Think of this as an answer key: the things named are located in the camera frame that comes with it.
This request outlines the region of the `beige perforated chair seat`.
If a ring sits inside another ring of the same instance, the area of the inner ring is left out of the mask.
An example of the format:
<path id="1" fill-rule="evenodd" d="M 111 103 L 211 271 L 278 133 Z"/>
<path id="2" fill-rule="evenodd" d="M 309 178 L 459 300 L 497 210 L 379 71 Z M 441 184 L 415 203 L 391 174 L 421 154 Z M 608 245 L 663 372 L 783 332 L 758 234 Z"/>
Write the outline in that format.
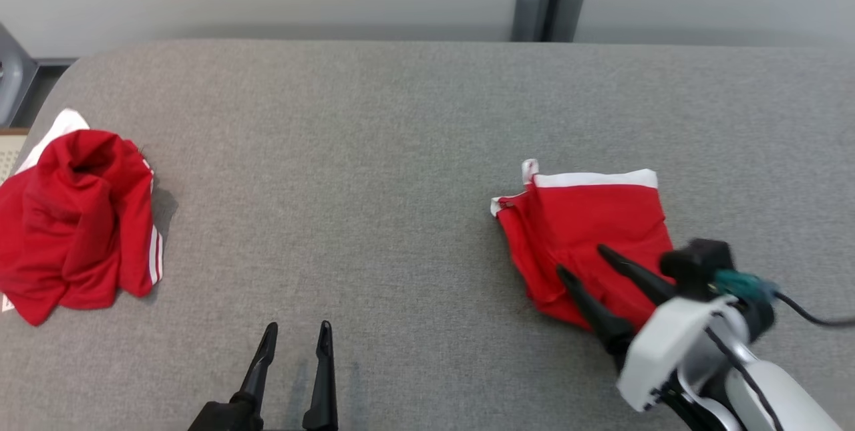
<path id="1" fill-rule="evenodd" d="M 17 169 L 16 162 L 28 134 L 27 128 L 0 128 L 0 185 Z"/>

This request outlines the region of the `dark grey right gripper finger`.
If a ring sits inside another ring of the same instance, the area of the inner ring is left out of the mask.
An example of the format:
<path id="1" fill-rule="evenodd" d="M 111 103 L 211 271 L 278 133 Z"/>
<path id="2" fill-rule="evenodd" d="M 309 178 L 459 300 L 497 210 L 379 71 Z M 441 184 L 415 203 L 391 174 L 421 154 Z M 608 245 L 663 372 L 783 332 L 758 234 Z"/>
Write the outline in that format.
<path id="1" fill-rule="evenodd" d="M 602 305 L 565 267 L 557 266 L 556 274 L 605 351 L 609 355 L 625 355 L 633 339 L 631 322 Z"/>
<path id="2" fill-rule="evenodd" d="M 598 245 L 598 253 L 623 277 L 635 285 L 653 304 L 663 304 L 676 295 L 675 286 L 607 245 Z"/>

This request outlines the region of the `grey cylindrical bumper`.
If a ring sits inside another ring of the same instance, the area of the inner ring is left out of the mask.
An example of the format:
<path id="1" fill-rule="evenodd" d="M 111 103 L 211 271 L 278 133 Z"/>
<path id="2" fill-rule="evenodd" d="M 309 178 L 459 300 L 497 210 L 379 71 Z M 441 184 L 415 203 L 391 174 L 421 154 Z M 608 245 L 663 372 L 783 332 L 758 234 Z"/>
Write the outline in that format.
<path id="1" fill-rule="evenodd" d="M 541 0 L 515 0 L 510 41 L 538 41 L 538 13 Z"/>
<path id="2" fill-rule="evenodd" d="M 574 41 L 583 3 L 584 0 L 560 0 L 554 28 L 556 41 Z"/>

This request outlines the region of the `red garment with white band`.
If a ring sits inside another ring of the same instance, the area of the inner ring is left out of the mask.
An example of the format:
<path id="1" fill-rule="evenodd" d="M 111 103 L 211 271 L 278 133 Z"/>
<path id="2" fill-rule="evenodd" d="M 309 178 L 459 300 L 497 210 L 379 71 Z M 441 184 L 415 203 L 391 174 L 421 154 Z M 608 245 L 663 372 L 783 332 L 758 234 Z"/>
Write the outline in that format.
<path id="1" fill-rule="evenodd" d="M 524 190 L 495 197 L 511 261 L 539 312 L 589 330 L 560 281 L 557 266 L 580 279 L 585 290 L 615 315 L 640 330 L 655 306 L 599 254 L 606 245 L 660 275 L 659 259 L 674 248 L 650 169 L 628 173 L 544 174 L 538 161 L 522 163 Z"/>

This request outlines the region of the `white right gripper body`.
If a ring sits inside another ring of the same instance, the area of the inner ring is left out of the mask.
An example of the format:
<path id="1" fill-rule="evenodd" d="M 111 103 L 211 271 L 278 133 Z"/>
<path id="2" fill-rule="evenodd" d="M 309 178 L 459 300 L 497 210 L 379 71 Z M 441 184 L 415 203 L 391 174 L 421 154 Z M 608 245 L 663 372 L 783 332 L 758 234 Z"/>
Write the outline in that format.
<path id="1" fill-rule="evenodd" d="M 630 343 L 617 388 L 636 412 L 653 406 L 659 391 L 705 334 L 715 313 L 723 313 L 738 299 L 721 296 L 709 302 L 673 297 L 657 306 L 650 320 Z"/>

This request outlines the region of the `grey tubular chair frame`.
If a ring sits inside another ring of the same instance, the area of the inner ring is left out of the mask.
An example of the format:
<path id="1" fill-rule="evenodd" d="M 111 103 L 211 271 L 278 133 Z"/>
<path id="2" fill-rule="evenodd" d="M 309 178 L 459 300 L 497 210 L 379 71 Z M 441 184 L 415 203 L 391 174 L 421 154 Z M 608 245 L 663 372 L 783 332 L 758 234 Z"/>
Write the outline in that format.
<path id="1" fill-rule="evenodd" d="M 0 23 L 0 127 L 10 127 L 39 66 Z"/>

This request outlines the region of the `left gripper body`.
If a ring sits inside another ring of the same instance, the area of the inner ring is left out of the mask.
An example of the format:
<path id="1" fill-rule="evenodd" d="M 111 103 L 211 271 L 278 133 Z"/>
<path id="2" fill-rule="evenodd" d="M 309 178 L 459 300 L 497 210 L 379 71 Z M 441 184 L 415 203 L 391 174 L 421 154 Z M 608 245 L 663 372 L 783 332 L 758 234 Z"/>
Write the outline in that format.
<path id="1" fill-rule="evenodd" d="M 265 422 L 253 402 L 208 402 L 188 431 L 263 431 Z"/>

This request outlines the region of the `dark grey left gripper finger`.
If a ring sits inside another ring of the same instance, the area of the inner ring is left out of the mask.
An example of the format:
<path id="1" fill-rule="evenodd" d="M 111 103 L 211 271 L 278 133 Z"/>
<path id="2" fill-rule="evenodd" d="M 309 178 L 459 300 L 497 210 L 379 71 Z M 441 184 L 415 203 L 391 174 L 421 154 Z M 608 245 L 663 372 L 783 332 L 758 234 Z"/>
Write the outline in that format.
<path id="1" fill-rule="evenodd" d="M 251 404 L 253 412 L 260 412 L 265 397 L 269 366 L 275 357 L 277 336 L 278 324 L 270 322 L 265 328 L 238 392 L 232 395 L 231 403 L 248 403 Z"/>
<path id="2" fill-rule="evenodd" d="M 315 348 L 317 373 L 309 409 L 303 414 L 305 431 L 338 431 L 338 398 L 334 368 L 333 328 L 322 321 Z"/>

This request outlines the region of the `red white striped jersey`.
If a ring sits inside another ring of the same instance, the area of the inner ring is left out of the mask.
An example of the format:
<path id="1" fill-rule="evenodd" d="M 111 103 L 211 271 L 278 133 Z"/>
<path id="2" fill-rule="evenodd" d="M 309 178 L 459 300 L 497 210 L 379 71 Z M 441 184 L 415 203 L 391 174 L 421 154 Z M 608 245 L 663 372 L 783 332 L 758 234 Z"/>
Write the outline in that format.
<path id="1" fill-rule="evenodd" d="M 133 141 L 59 112 L 0 184 L 0 296 L 30 325 L 57 308 L 110 308 L 162 280 L 155 173 Z"/>

